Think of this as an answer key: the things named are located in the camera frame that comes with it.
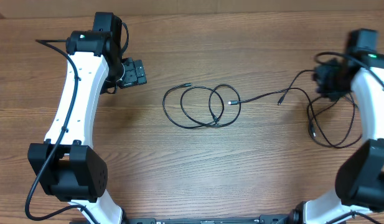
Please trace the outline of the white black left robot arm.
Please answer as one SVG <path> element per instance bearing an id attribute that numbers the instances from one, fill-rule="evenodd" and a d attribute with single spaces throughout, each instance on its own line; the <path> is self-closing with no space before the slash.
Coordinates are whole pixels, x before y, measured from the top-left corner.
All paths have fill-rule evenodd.
<path id="1" fill-rule="evenodd" d="M 93 125 L 100 95 L 147 82 L 143 64 L 122 58 L 127 45 L 121 43 L 120 31 L 74 31 L 64 42 L 62 51 L 54 40 L 38 40 L 67 59 L 67 77 L 44 141 L 29 146 L 27 158 L 35 181 L 26 197 L 25 215 L 42 221 L 77 209 L 87 223 L 128 223 L 124 209 L 106 189 L 108 167 L 93 149 Z M 68 206 L 41 217 L 32 215 L 37 186 Z"/>

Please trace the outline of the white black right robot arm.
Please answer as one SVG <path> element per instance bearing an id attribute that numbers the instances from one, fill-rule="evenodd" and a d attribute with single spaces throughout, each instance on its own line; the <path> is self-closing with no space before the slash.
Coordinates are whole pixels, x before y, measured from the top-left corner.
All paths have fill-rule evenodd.
<path id="1" fill-rule="evenodd" d="M 362 145 L 340 167 L 335 187 L 301 202 L 286 223 L 344 223 L 384 211 L 384 55 L 360 51 L 319 62 L 314 80 L 330 99 L 355 93 L 362 124 Z"/>

